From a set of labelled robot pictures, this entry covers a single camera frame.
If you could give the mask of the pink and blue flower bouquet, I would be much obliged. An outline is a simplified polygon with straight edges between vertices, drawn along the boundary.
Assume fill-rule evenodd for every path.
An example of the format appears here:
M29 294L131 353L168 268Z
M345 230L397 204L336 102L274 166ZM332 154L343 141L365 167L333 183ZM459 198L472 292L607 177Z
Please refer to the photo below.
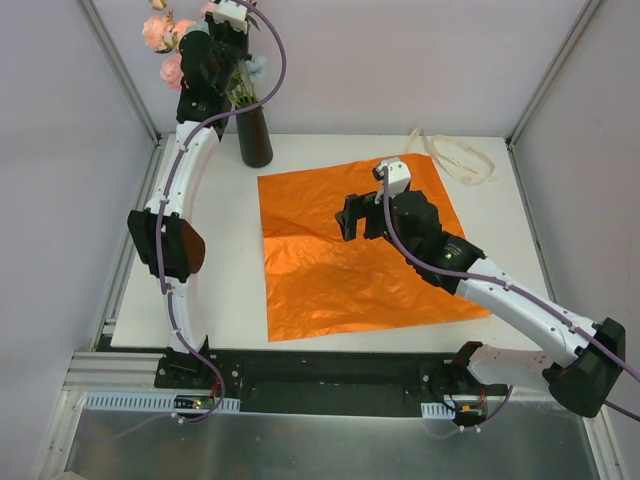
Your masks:
M228 84L226 94L235 109L248 107L258 102L256 84L266 71L264 56L251 56L240 62Z

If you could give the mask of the small pink rose stem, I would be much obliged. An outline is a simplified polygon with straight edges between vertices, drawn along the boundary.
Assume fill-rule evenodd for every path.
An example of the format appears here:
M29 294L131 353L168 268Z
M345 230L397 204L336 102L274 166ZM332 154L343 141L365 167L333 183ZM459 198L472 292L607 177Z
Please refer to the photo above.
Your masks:
M179 53L172 53L161 64L160 78L172 91L181 89L183 71L181 68L182 57Z

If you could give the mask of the dark orange tissue paper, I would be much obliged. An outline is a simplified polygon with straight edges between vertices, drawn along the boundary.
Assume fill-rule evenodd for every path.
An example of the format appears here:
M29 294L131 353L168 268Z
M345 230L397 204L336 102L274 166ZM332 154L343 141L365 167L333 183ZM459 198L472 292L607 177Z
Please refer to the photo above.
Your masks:
M257 180L271 342L450 323L488 310L429 285L382 238L343 240L349 194L376 193L378 160Z

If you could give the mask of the cream lace ribbon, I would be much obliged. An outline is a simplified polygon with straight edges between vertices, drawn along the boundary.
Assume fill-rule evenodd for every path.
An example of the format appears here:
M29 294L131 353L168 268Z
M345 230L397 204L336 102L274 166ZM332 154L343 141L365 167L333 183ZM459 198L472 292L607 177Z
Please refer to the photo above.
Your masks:
M423 127L416 127L410 133L403 153L416 153L418 150L465 187L498 181L492 159L465 141L447 135L428 135Z

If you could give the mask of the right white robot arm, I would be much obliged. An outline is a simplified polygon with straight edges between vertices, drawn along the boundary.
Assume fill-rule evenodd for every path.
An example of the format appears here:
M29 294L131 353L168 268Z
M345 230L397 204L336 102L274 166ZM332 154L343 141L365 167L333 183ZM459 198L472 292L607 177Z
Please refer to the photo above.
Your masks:
M525 335L535 351L469 341L454 356L452 387L473 394L505 385L548 392L561 406L595 417L625 370L626 331L611 318L595 322L515 281L477 246L450 233L439 212L411 187L409 166L395 157L373 170L380 188L346 196L335 219L345 241L365 222L368 240L383 238L426 283L476 303Z

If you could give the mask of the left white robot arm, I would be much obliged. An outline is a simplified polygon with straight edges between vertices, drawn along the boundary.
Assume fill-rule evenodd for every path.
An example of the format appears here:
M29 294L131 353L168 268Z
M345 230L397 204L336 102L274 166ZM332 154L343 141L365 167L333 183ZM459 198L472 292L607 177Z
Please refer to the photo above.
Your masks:
M178 42L182 71L175 141L156 191L127 218L140 260L165 296L172 354L188 355L176 375L188 388L204 387L210 363L198 355L207 342L197 311L196 275L205 242L191 224L204 168L219 145L233 110L226 91L233 71L248 54L247 9L218 1L201 23Z

